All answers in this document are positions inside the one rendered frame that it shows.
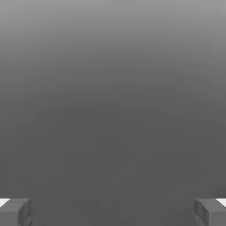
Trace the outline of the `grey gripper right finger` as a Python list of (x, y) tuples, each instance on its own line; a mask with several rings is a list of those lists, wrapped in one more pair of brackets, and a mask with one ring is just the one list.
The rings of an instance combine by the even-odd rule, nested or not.
[(226, 198), (194, 199), (197, 226), (226, 226)]

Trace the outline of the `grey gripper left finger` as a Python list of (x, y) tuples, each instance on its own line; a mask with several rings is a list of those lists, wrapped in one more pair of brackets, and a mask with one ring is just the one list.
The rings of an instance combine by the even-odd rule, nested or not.
[(32, 199), (9, 199), (0, 207), (0, 226), (32, 226)]

